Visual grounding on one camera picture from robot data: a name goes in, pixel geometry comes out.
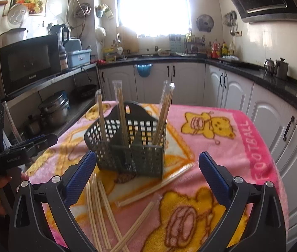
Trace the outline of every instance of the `gray plastic basket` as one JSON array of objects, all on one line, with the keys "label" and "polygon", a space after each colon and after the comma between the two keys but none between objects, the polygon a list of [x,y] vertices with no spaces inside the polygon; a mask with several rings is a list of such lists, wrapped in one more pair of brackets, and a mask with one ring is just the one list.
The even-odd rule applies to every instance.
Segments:
[{"label": "gray plastic basket", "polygon": [[125,147],[122,141],[122,128],[117,106],[104,119],[108,143],[102,141],[99,120],[87,129],[84,141],[87,147],[96,153],[99,169],[162,178],[166,130],[164,130],[161,144],[152,145],[157,119],[150,116],[135,102],[125,102],[124,109],[127,107],[130,109],[129,114],[125,114],[126,129],[131,145],[129,148]]}]

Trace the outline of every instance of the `pink blanket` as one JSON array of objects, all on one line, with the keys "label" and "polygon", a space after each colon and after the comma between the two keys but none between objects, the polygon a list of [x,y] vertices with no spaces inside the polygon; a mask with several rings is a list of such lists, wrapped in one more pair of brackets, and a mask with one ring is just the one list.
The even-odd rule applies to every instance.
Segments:
[{"label": "pink blanket", "polygon": [[[114,105],[114,102],[104,102],[104,116],[110,113]],[[149,114],[157,117],[156,105],[142,106]],[[57,145],[48,149],[33,164],[28,170],[32,183],[46,182],[54,175],[62,175],[70,165],[80,160],[87,150],[83,135],[97,116],[96,107],[93,106],[59,138]],[[127,174],[95,169],[107,192],[122,235],[129,230],[151,200],[157,202],[149,218],[127,243],[131,252],[196,251],[205,242],[222,216],[224,207],[217,203],[198,168],[198,156],[202,151],[208,151],[217,164],[226,166],[233,176],[241,176],[249,183],[263,184],[267,180],[272,181],[279,193],[288,228],[287,196],[279,173],[264,141],[244,113],[172,105],[168,114],[166,140],[164,178],[185,165],[195,165],[169,185],[141,200],[123,207],[116,206],[119,202],[157,185],[159,180],[133,178]],[[44,210],[57,242],[65,246],[49,207],[45,206]],[[92,241],[85,192],[78,203],[71,206],[71,211]],[[117,239],[105,210],[103,211],[108,237],[114,246]],[[229,245],[239,241],[249,214],[250,206]],[[100,241],[105,250],[102,237]]]}]

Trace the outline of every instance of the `microwave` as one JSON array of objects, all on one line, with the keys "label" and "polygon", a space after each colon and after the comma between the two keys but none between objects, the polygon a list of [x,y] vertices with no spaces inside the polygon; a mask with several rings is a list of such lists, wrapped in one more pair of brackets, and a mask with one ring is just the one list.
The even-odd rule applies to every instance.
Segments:
[{"label": "microwave", "polygon": [[30,38],[0,48],[0,99],[61,73],[57,35]]}]

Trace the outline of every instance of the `stainless steel pot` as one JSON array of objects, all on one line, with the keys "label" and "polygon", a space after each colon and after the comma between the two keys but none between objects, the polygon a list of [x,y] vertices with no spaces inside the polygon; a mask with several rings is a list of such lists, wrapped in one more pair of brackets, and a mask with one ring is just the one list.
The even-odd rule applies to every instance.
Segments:
[{"label": "stainless steel pot", "polygon": [[54,95],[47,98],[42,104],[38,106],[38,109],[43,113],[53,113],[59,109],[66,102],[65,92],[60,91],[54,93]]},{"label": "stainless steel pot", "polygon": [[45,119],[47,124],[50,127],[59,127],[61,125],[64,125],[64,123],[67,122],[68,114],[69,114],[69,99],[67,99],[66,102],[53,113],[45,114]]}]

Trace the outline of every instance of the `blue gripper pad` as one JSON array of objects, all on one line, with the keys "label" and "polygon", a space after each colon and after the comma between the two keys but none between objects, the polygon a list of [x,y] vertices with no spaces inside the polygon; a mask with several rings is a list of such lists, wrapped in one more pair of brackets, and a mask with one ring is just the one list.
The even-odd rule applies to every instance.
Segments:
[{"label": "blue gripper pad", "polygon": [[89,151],[84,157],[82,157],[77,165],[72,165],[67,170],[73,170],[71,168],[73,166],[77,166],[74,168],[75,172],[69,179],[68,183],[63,187],[62,192],[65,198],[64,204],[67,208],[77,203],[84,187],[94,171],[96,166],[95,153]]},{"label": "blue gripper pad", "polygon": [[231,205],[230,187],[215,166],[209,153],[203,152],[198,158],[198,166],[207,180],[213,194],[220,205],[226,208]]}]

